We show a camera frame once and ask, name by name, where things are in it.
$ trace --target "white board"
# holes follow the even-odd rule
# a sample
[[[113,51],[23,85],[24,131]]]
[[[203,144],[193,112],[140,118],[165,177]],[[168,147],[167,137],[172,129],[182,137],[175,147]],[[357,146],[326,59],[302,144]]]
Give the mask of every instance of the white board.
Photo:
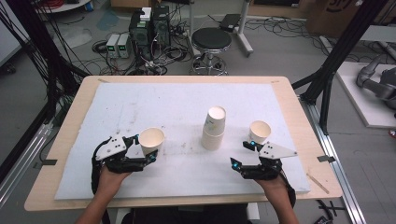
[[[396,110],[387,107],[384,101],[376,98],[372,91],[356,85],[358,73],[366,65],[367,63],[343,63],[337,71],[337,76],[340,77],[347,95],[366,127],[395,128],[396,119],[394,114]],[[371,80],[379,82],[382,72],[393,67],[395,65],[379,64]]]
[[[227,117],[221,147],[209,151],[200,138],[213,105],[225,108]],[[124,180],[116,198],[262,193],[230,163],[230,157],[244,164],[260,163],[257,152],[242,147],[256,119],[270,124],[268,140],[295,150],[271,85],[103,83],[71,148],[55,199],[91,198],[94,149],[111,134],[130,137],[148,127],[164,131],[163,148],[157,161]],[[140,146],[131,146],[127,155],[135,153],[141,153]],[[299,157],[282,162],[296,191],[308,192]]]

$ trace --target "gray floor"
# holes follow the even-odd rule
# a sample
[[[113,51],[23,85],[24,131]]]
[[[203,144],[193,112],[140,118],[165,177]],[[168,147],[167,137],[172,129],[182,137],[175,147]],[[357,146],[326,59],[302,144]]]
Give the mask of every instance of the gray floor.
[[[80,60],[88,61],[97,58],[91,46],[98,40],[106,39],[111,32],[126,32],[128,20],[119,19],[112,10],[104,4],[94,12],[86,13],[76,9],[67,13],[59,13],[55,19],[68,23],[82,21],[70,25],[81,26],[92,34],[92,40],[73,51]],[[208,17],[196,20],[196,27],[210,20]],[[215,26],[214,22],[206,22],[205,26]],[[221,54],[221,58],[228,64],[230,76],[284,76],[290,82],[306,77],[316,70],[326,60],[321,49],[313,45],[311,38],[280,37],[262,27],[246,29],[245,34],[254,53],[246,57],[241,46],[234,38],[230,49]],[[355,55],[373,56],[371,49],[364,46],[355,48]],[[46,88],[33,67],[29,58],[20,52],[11,62],[16,66],[17,73],[0,75],[0,161],[3,161],[9,151],[15,146],[24,131],[33,121],[39,110],[46,102]],[[128,60],[121,60],[119,64],[127,64]],[[103,63],[90,64],[88,68],[93,74],[99,74]],[[166,75],[187,75],[191,62],[173,63],[167,66]],[[305,88],[296,90],[304,92]],[[340,82],[335,78],[332,88],[331,107],[329,111],[328,131],[340,161],[345,169],[347,178],[367,223],[394,223],[396,219],[396,175],[392,171],[396,168],[396,142],[389,137],[386,129],[366,128],[357,111],[348,99]],[[50,145],[44,149],[47,153]],[[62,212],[26,212],[23,209],[29,190],[34,184],[39,169],[34,168],[38,158],[30,165],[20,183],[7,199],[0,210],[2,223],[72,223],[80,210]],[[332,200],[335,207],[343,208],[341,199]],[[260,223],[277,223],[276,214],[269,203],[259,204]],[[301,223],[314,223],[326,214],[318,209],[318,203],[299,201],[295,207]],[[333,213],[334,223],[350,223],[344,210]]]

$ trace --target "person's left arm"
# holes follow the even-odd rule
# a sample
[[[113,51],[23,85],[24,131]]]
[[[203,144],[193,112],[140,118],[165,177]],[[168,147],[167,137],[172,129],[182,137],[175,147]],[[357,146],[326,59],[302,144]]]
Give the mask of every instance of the person's left arm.
[[[107,205],[119,191],[122,181],[130,174],[116,174],[104,166],[101,170],[98,190],[76,224],[99,224]]]

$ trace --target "stool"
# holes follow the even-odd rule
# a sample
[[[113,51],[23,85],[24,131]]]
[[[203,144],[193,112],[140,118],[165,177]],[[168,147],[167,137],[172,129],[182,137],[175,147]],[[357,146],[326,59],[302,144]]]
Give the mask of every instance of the stool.
[[[203,28],[195,31],[191,37],[192,45],[201,51],[202,56],[192,61],[190,73],[211,75],[215,71],[217,76],[227,75],[225,62],[213,54],[222,53],[231,45],[230,35],[219,28]]]

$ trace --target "paper cup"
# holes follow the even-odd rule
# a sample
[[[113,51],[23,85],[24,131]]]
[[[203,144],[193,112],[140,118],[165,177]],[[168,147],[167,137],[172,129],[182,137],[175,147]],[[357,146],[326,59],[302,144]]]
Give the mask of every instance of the paper cup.
[[[221,135],[225,128],[225,109],[221,106],[213,106],[207,112],[204,131],[209,135]]]
[[[150,152],[158,149],[161,150],[163,145],[163,140],[165,139],[165,134],[161,129],[158,128],[148,128],[139,134],[139,144],[142,147],[143,154],[145,156]]]
[[[224,133],[220,135],[210,135],[203,130],[201,144],[208,150],[216,150],[221,146],[223,135]]]
[[[265,139],[270,135],[271,127],[262,120],[253,121],[250,124],[248,141],[254,141],[258,144],[264,143]]]

